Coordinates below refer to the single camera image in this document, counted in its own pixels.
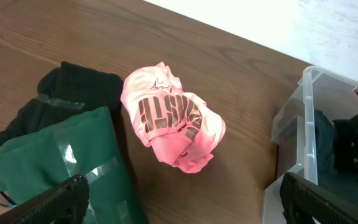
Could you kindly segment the dark navy taped cloth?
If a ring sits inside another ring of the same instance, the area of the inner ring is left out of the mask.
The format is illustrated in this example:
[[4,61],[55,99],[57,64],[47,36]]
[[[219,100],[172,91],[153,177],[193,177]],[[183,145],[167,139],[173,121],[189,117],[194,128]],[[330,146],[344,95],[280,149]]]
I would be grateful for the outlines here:
[[334,127],[320,110],[314,110],[316,160],[319,172],[333,173],[335,163]]

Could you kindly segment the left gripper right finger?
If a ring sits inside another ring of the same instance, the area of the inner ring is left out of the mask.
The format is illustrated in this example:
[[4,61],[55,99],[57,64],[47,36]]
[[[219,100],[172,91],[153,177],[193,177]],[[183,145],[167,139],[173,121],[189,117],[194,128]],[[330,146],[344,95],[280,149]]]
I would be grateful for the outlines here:
[[296,173],[283,176],[280,198],[288,224],[358,224],[357,206]]

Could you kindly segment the pink printed t-shirt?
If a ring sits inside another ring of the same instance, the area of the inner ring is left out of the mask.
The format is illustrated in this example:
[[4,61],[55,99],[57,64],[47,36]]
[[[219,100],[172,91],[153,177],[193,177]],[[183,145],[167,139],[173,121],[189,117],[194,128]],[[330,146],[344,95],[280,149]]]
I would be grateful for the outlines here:
[[163,62],[132,72],[124,80],[121,102],[142,144],[158,161],[185,173],[205,167],[226,132],[222,117],[199,96],[183,91]]

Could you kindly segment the black taped cloth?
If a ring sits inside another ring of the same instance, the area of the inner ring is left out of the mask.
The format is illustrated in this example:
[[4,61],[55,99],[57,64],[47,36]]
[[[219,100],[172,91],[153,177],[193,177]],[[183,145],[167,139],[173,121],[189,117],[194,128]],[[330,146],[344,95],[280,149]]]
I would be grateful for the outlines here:
[[119,145],[126,146],[120,101],[123,84],[116,74],[63,61],[39,81],[39,95],[26,103],[0,132],[0,146],[10,139],[35,133],[102,106],[110,110]]

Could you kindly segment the clear plastic storage container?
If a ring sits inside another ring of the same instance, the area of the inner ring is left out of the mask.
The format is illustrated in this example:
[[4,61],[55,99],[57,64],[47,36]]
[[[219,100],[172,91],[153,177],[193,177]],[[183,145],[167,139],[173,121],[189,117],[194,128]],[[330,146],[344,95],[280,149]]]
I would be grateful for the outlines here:
[[297,89],[273,119],[273,143],[278,145],[277,179],[264,190],[262,223],[285,223],[279,194],[283,176],[294,172],[318,183],[315,110],[328,120],[358,115],[358,81],[323,68],[309,66]]

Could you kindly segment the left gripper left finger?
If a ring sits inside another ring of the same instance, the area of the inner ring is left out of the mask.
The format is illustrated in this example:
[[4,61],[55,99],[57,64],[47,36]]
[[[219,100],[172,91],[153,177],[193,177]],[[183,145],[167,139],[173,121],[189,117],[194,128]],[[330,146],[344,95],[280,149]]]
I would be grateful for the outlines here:
[[82,223],[89,199],[88,180],[77,174],[1,214],[0,224]]

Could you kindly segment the green taped cloth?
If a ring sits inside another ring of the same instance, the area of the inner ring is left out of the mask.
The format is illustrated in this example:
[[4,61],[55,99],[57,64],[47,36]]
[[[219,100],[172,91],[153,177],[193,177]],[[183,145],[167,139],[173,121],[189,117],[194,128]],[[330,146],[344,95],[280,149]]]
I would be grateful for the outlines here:
[[0,148],[0,191],[22,204],[76,175],[89,183],[84,223],[147,223],[108,107],[72,116]]

